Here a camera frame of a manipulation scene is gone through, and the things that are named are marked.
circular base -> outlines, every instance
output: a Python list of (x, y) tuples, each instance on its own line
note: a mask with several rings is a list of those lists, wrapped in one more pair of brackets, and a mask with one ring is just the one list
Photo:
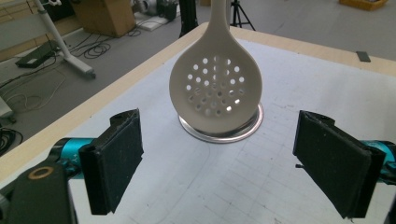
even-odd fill
[(192, 128), (181, 116), (178, 117), (181, 126), (192, 136), (210, 143), (232, 143), (251, 136), (259, 129), (264, 117), (262, 104), (258, 104), (254, 115), (238, 129), (227, 133), (204, 133)]

floor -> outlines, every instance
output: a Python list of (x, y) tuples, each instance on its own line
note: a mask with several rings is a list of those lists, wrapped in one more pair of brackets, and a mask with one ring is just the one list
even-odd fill
[[(396, 61), (396, 4), (392, 1), (375, 11), (342, 6), (336, 0), (249, 0), (241, 1), (241, 5), (258, 32), (337, 49), (363, 50), (371, 56)], [(210, 7), (197, 5), (198, 22), (206, 22), (209, 17)], [(96, 79), (79, 74), (61, 57), (56, 61), (49, 59), (44, 70), (0, 89), (0, 95), (14, 110), (16, 120), (12, 123), (2, 119), (2, 126), (28, 139), (176, 41), (180, 27), (180, 18), (176, 18), (150, 32), (139, 29), (107, 40), (103, 45), (106, 53), (95, 59), (80, 56), (94, 68)], [(80, 29), (66, 35), (64, 41), (72, 49), (89, 35)], [(97, 38), (98, 35), (92, 35), (85, 43)], [(16, 67), (17, 60), (0, 63), (0, 82), (33, 71)]]

white slotted spoon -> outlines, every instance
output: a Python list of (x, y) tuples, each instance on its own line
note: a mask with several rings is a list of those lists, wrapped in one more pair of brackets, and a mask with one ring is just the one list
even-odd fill
[(256, 112), (262, 76), (254, 59), (233, 38), (226, 0), (212, 1), (204, 35), (178, 58), (169, 91), (177, 113), (204, 133), (228, 133)]

